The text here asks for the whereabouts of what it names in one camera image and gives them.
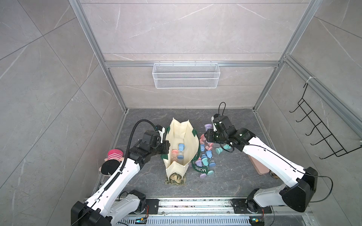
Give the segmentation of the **purple hourglass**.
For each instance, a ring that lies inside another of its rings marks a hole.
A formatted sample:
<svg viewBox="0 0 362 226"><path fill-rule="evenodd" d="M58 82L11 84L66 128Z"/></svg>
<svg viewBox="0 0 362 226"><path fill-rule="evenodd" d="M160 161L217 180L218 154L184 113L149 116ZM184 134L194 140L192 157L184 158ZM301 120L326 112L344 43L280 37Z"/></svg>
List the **purple hourglass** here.
<svg viewBox="0 0 362 226"><path fill-rule="evenodd" d="M214 129L213 124L205 124L204 127L205 127L205 131Z"/></svg>

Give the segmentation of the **teal green hourglass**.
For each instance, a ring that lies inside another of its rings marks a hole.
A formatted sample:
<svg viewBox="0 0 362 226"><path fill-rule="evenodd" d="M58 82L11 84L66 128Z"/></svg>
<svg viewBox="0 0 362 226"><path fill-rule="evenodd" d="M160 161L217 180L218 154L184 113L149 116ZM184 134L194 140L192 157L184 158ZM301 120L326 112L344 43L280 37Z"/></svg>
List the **teal green hourglass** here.
<svg viewBox="0 0 362 226"><path fill-rule="evenodd" d="M221 148L221 147L217 147L216 148L216 153L218 154L218 155L220 155L220 153L222 153L223 152L223 149Z"/></svg>

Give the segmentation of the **pink hourglass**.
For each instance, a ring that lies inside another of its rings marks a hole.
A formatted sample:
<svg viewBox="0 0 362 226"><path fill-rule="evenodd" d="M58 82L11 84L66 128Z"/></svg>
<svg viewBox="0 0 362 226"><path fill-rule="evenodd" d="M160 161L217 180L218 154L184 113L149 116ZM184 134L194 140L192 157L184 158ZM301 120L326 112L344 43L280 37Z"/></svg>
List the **pink hourglass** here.
<svg viewBox="0 0 362 226"><path fill-rule="evenodd" d="M172 150L172 152L171 152L171 163L173 163L173 162L178 162L178 155L179 155L179 150L176 150L176 149L174 149L174 150Z"/></svg>

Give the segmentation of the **cream canvas tote bag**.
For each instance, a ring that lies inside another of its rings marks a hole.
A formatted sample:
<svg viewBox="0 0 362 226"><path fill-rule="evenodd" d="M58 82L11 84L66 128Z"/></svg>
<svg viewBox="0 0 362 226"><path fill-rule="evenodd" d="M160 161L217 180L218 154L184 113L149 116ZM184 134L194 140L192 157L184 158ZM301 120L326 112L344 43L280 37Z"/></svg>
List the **cream canvas tote bag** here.
<svg viewBox="0 0 362 226"><path fill-rule="evenodd" d="M166 167L166 183L186 184L186 172L192 167L200 178L214 175L212 143L204 136L199 137L189 121L172 119L166 129L166 140L170 143L168 154L162 155Z"/></svg>

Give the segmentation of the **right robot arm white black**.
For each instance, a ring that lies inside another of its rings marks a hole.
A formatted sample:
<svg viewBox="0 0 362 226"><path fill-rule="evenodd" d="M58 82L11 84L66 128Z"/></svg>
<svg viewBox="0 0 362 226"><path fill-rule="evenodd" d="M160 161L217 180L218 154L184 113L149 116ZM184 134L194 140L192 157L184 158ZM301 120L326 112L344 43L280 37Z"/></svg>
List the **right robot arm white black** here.
<svg viewBox="0 0 362 226"><path fill-rule="evenodd" d="M268 189L254 189L246 199L249 212L257 213L268 206L288 206L304 212L316 192L317 171L303 168L283 157L246 128L237 130L230 119L221 114L212 118L213 128L205 132L208 142L227 144L259 161L275 173L283 184Z"/></svg>

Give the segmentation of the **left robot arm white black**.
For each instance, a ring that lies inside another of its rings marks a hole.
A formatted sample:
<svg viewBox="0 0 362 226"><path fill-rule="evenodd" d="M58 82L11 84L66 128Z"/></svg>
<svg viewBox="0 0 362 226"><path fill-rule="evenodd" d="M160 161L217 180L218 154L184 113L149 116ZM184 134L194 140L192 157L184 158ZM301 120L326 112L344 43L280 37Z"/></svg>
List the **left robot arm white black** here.
<svg viewBox="0 0 362 226"><path fill-rule="evenodd" d="M142 122L152 126L143 138L132 145L133 135ZM151 121L141 119L134 125L126 148L125 158L110 179L85 202L76 202L71 209L72 226L115 226L132 212L146 209L146 196L138 191L131 191L116 203L129 181L140 172L154 155L165 157L169 153L170 143L166 135L170 131Z"/></svg>

